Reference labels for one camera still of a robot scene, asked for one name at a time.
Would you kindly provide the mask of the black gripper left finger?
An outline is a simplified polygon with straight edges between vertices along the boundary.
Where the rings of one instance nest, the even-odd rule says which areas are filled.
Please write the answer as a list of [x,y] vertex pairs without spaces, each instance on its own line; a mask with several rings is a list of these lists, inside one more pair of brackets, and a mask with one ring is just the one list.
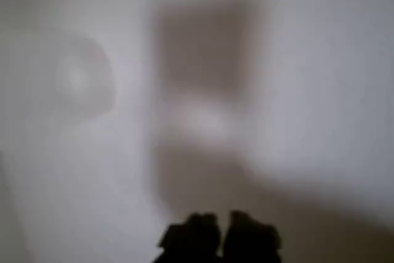
[[182,223],[169,224],[158,241],[155,263],[222,262],[218,255],[221,231],[213,212],[190,214]]

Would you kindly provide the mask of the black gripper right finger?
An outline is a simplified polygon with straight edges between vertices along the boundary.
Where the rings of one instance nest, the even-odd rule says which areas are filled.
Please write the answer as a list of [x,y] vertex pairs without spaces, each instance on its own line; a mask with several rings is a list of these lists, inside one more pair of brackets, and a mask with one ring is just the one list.
[[225,235],[224,262],[281,262],[281,237],[271,224],[264,224],[244,211],[230,213]]

